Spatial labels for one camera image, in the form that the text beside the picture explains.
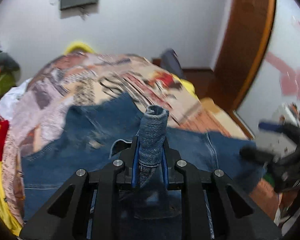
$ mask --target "white wall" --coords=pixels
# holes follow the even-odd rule
[[[267,52],[282,59],[294,70],[300,68],[300,7],[294,0],[277,0],[274,26]],[[263,60],[258,75],[237,114],[256,134],[260,119],[271,119],[282,103],[295,102],[296,96],[283,96],[279,83],[280,72]]]
[[[211,57],[211,61],[210,61],[210,65],[209,65],[209,67],[212,69],[214,69],[216,67],[217,60],[218,60],[218,57],[219,57],[219,54],[221,51],[221,47],[223,44],[223,40],[225,38],[225,34],[226,34],[226,30],[227,30],[228,22],[229,22],[229,18],[230,18],[230,13],[231,13],[232,1],[233,0],[226,0],[225,7],[223,9],[223,17],[221,20],[219,35],[218,35],[217,43],[216,43],[214,53]]]
[[[226,28],[225,5],[226,0],[99,0],[98,9],[82,20],[77,9],[61,13],[58,0],[3,0],[0,42],[21,65],[19,82],[76,40],[96,52],[148,59],[173,48],[183,67],[209,67]]]

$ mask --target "denim fabric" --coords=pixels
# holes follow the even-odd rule
[[[168,117],[168,110],[160,106],[149,106],[141,119],[138,135],[140,187],[149,181],[156,167],[161,164]]]
[[[29,219],[77,169],[83,168],[88,171],[101,169],[116,159],[116,156],[109,158],[109,153],[117,139],[122,138],[129,142],[138,131],[139,137],[143,136],[143,133],[151,135],[162,131],[158,133],[160,140],[164,128],[158,124],[158,130],[152,130],[154,127],[148,126],[147,121],[153,120],[151,115],[161,113],[150,108],[147,114],[149,116],[143,115],[137,109],[127,93],[98,106],[72,106],[66,116],[65,129],[60,139],[22,159],[26,192],[25,220]],[[163,116],[168,117],[168,113],[165,112]],[[213,171],[217,168],[224,170],[246,192],[250,192],[263,175],[261,166],[240,158],[239,150],[245,145],[254,145],[251,141],[227,138],[218,132],[202,134],[170,127],[166,128],[166,136],[169,146],[178,150],[182,159],[193,163],[201,170]],[[150,147],[146,144],[142,146],[139,161],[140,164],[155,167],[159,163],[159,157],[153,158],[150,165],[146,157],[149,151],[157,153],[153,147],[162,143],[154,145],[154,142],[149,142]],[[181,238],[180,215],[178,215],[181,209],[181,194],[179,191],[169,192],[167,197],[162,182],[159,181],[160,169],[156,171],[158,174],[154,172],[138,194],[121,203],[123,239],[132,236],[131,231],[137,230],[139,225],[143,225],[144,228],[133,233],[133,238],[140,234],[142,239]],[[159,199],[160,203],[166,202],[165,209],[160,209],[162,205],[158,206],[153,199]],[[134,212],[133,209],[139,206],[142,208]],[[165,219],[155,222],[157,220],[144,220],[146,218]],[[150,224],[159,225],[159,228],[151,231]]]

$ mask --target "white cloth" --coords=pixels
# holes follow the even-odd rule
[[[13,111],[16,103],[26,92],[27,85],[32,78],[24,81],[20,86],[11,88],[5,95],[0,99],[0,116],[4,119],[11,121],[13,117]]]

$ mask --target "rolled denim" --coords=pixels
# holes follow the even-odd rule
[[[162,147],[167,133],[169,111],[160,106],[148,106],[140,121],[139,186],[143,187],[161,164]]]

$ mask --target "metal screw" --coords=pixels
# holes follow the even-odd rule
[[[288,173],[285,172],[284,174],[282,174],[281,178],[282,178],[283,181],[286,181],[288,179]]]
[[[121,166],[122,164],[123,164],[123,161],[122,161],[122,160],[114,160],[114,161],[113,161],[113,165],[114,165],[114,166],[119,167],[119,166]]]
[[[184,161],[184,160],[180,160],[180,161],[177,161],[177,165],[180,166],[180,167],[184,167],[187,165],[187,162]]]
[[[76,171],[77,176],[81,177],[83,176],[84,174],[86,174],[86,171],[84,169],[79,169]]]
[[[214,171],[214,174],[218,177],[222,177],[225,173],[223,172],[223,170],[217,169]]]

